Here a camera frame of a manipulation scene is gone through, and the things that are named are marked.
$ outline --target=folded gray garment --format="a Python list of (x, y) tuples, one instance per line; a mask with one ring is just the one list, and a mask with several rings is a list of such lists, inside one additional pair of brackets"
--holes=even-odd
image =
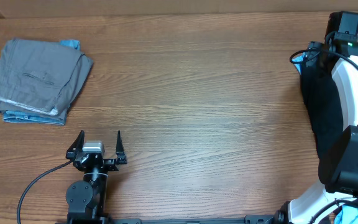
[(92, 67), (83, 52), (53, 42), (12, 39), (0, 59), (0, 111), (10, 106), (65, 116)]

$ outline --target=stack of folded fabric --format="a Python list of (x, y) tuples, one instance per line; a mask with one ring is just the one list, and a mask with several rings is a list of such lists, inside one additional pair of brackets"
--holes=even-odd
[(2, 119), (64, 125), (92, 65), (77, 40), (8, 41), (0, 59)]

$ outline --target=pile of clothes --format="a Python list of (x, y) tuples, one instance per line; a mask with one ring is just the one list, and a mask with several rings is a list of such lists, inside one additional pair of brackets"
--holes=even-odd
[(64, 125), (92, 65), (78, 40), (9, 40), (0, 59), (2, 119)]

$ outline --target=table surface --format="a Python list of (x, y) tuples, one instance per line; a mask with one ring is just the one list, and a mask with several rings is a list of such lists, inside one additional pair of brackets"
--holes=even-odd
[[(128, 165), (110, 173), (113, 218), (269, 214), (318, 179), (299, 74), (288, 57), (322, 41), (329, 13), (0, 19), (0, 55), (13, 37), (78, 39), (94, 60), (65, 126), (3, 123), (0, 223), (16, 222), (23, 190), (64, 163), (81, 129)], [(65, 167), (38, 181), (23, 223), (67, 214)]]

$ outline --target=wall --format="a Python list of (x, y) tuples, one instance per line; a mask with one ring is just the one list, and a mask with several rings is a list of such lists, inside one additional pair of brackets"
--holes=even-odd
[(0, 0), (0, 17), (358, 11), (355, 0)]

